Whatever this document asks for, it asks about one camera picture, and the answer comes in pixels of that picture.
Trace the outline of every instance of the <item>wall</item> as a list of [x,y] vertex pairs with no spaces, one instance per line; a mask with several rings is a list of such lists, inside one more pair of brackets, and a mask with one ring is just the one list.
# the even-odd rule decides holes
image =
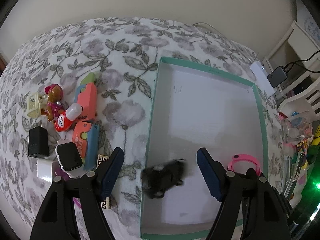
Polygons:
[[71,22],[140,16],[207,22],[263,58],[295,15],[292,0],[19,0],[0,29],[0,53],[9,61],[28,39]]

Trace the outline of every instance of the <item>clear plastic container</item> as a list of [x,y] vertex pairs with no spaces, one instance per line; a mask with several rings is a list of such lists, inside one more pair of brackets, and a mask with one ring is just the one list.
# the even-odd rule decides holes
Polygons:
[[298,143],[312,137],[312,124],[308,118],[308,111],[283,119],[281,125],[286,143]]

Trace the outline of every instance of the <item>black cable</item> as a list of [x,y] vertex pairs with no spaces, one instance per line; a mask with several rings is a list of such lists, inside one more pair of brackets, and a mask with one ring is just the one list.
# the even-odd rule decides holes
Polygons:
[[309,72],[311,72],[311,73],[320,73],[320,71],[309,70],[309,69],[307,69],[305,66],[302,66],[302,65],[300,65],[300,64],[297,64],[297,62],[305,62],[305,61],[311,60],[311,59],[312,59],[317,53],[319,53],[319,52],[320,52],[320,50],[316,51],[316,52],[315,52],[310,58],[308,58],[308,59],[299,59],[299,60],[296,60],[296,61],[294,61],[294,62],[288,63],[287,65],[285,65],[284,69],[286,69],[290,64],[291,64],[291,67],[289,68],[288,71],[286,71],[286,73],[288,73],[290,70],[292,70],[292,68],[293,68],[294,65],[298,65],[299,67],[302,67],[303,69],[305,69],[305,70],[307,70],[307,71],[309,71]]

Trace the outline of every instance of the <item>pink bracelet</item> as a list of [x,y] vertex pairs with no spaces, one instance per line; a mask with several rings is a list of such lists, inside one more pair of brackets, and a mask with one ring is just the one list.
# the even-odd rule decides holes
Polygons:
[[261,174],[260,163],[259,163],[259,161],[258,161],[255,157],[253,157],[253,156],[251,156],[251,155],[249,155],[249,154],[237,154],[237,155],[233,155],[232,161],[228,164],[228,170],[234,171],[233,165],[234,165],[236,162],[241,162],[241,161],[246,161],[246,162],[251,162],[251,163],[253,163],[253,164],[256,166],[255,171],[256,171],[257,175],[260,176],[260,174]]

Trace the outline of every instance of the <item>plastic chair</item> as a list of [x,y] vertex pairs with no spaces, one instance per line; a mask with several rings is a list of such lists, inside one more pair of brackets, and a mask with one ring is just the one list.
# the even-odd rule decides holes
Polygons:
[[290,117],[293,112],[309,111],[308,117],[312,122],[319,120],[320,77],[303,92],[284,100],[280,104],[278,111],[284,113],[287,117]]

